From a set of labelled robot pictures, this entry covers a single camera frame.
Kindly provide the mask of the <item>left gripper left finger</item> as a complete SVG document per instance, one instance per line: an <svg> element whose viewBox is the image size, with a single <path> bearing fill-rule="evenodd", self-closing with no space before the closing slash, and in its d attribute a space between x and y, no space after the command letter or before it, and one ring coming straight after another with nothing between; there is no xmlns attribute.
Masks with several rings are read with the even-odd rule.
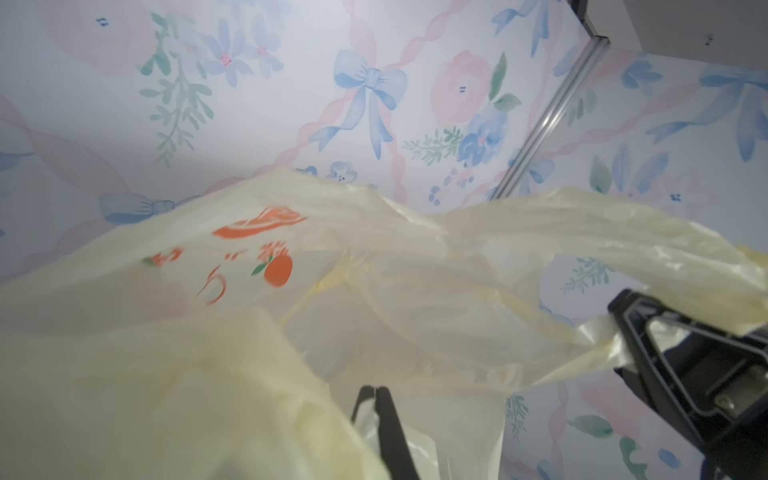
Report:
<svg viewBox="0 0 768 480"><path fill-rule="evenodd" d="M387 387L361 387L351 420L354 428L379 455L391 479L419 479L393 397Z"/></svg>

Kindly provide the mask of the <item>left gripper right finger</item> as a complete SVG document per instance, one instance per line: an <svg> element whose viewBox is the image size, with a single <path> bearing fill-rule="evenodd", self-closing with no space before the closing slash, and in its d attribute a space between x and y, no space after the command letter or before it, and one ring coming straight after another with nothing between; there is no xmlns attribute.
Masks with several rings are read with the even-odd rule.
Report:
<svg viewBox="0 0 768 480"><path fill-rule="evenodd" d="M607 310L632 393L704 455L703 479L767 476L767 329L736 336L623 290Z"/></svg>

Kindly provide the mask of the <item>right metal corner post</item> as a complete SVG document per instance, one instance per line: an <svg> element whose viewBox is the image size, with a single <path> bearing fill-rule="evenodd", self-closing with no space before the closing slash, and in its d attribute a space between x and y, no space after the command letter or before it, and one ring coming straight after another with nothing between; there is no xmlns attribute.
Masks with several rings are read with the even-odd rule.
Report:
<svg viewBox="0 0 768 480"><path fill-rule="evenodd" d="M530 169L546 141L559 126L566 111L573 103L576 93L609 47L610 40L605 36L593 37L585 45L552 100L538 117L534 128L526 137L519 154L516 156L514 164L508 168L495 188L490 197L491 200L504 199L512 195L513 190L522 182L524 175Z"/></svg>

